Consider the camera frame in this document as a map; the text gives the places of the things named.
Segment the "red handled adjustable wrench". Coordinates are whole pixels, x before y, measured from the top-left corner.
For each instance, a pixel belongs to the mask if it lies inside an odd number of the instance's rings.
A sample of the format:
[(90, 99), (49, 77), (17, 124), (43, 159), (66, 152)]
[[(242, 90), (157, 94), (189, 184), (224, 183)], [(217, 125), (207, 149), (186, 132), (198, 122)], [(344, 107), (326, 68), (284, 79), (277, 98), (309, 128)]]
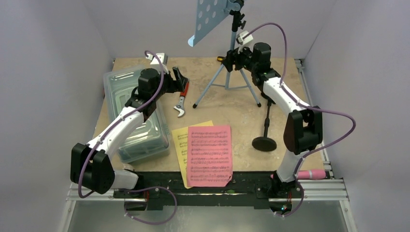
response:
[(184, 91), (182, 91), (179, 95), (178, 103), (173, 107), (176, 111), (178, 111), (178, 115), (177, 115), (178, 118), (183, 117), (185, 114), (184, 101), (185, 101), (185, 97), (187, 95), (188, 89), (189, 89), (189, 82), (185, 84)]

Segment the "blue perforated music stand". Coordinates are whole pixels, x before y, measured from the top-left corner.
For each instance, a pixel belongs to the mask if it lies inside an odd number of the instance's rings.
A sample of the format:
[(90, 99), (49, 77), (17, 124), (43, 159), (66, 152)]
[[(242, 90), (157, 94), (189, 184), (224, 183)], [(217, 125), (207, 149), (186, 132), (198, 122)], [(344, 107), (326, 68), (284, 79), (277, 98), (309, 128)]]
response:
[[(233, 68), (229, 65), (231, 59), (229, 55), (234, 51), (236, 45), (236, 39), (239, 35), (238, 31), (243, 29), (246, 20), (244, 20), (245, 15), (241, 13), (244, 6), (243, 0), (198, 0), (196, 17), (195, 17), (195, 33), (188, 39), (188, 45), (195, 47), (196, 45), (205, 45), (203, 40), (206, 36), (211, 35), (213, 41), (209, 42), (210, 48), (215, 49), (218, 52), (227, 51), (228, 55), (225, 56), (223, 62), (221, 62), (220, 67), (215, 72), (212, 79), (209, 81), (200, 97), (193, 104), (195, 109), (203, 97), (206, 95), (210, 87), (221, 87), (225, 90), (234, 90), (247, 88), (258, 107), (261, 107), (261, 103), (256, 96), (255, 91), (252, 89), (250, 82), (242, 69), (239, 70), (241, 76), (245, 81), (244, 86), (231, 87), (231, 73)], [(222, 33), (221, 37), (217, 37), (213, 30), (217, 29), (219, 24), (222, 24), (226, 18), (231, 18), (230, 27), (225, 27), (225, 32)]]

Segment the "pink sheet music page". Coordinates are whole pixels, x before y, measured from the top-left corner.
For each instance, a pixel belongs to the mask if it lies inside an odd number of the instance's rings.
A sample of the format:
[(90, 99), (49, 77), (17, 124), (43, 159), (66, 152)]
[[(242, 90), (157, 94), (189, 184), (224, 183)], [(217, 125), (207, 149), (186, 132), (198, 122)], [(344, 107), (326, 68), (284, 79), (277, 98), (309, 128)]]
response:
[(225, 187), (233, 176), (231, 127), (188, 128), (186, 180), (188, 187)]

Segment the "black microphone stand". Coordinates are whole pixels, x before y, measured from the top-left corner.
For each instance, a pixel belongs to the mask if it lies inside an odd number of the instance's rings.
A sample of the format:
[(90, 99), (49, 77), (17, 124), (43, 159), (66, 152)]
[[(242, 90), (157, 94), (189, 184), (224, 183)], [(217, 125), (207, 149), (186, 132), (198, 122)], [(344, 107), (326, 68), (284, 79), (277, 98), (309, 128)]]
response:
[(272, 104), (276, 104), (270, 97), (268, 97), (265, 93), (261, 93), (261, 96), (267, 100), (267, 111), (266, 117), (264, 120), (264, 132), (263, 136), (256, 137), (252, 140), (252, 146), (256, 150), (262, 152), (271, 152), (276, 150), (277, 143), (274, 139), (268, 137), (269, 127), (270, 127), (270, 108)]

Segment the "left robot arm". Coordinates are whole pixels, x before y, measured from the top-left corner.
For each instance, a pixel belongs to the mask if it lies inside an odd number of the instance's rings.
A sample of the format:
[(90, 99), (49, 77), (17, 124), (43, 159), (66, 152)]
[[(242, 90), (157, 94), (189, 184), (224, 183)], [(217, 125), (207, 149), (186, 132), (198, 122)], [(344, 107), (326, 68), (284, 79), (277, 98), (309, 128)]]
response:
[(144, 193), (144, 184), (131, 170), (116, 170), (111, 159), (136, 128), (142, 126), (157, 109), (165, 93), (185, 92), (188, 78), (178, 67), (171, 71), (154, 68), (141, 70), (138, 85), (132, 90), (119, 115), (98, 136), (86, 144), (77, 143), (71, 151), (70, 180), (78, 185), (78, 195), (86, 198), (82, 188), (104, 194), (110, 189), (125, 189), (133, 198)]

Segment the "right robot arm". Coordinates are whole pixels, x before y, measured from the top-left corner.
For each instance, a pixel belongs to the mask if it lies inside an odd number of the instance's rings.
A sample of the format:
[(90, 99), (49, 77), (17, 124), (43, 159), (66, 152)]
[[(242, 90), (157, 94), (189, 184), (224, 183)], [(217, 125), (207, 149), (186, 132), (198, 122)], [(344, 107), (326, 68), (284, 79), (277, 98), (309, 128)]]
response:
[(270, 187), (271, 193), (282, 197), (296, 186), (297, 173), (306, 156), (322, 142), (322, 113), (317, 106), (302, 107), (304, 101), (287, 88), (282, 75), (271, 67), (270, 56), (270, 45), (259, 42), (252, 49), (245, 46), (229, 50), (223, 65), (228, 71), (249, 71), (253, 84), (287, 116), (283, 134), (286, 152)]

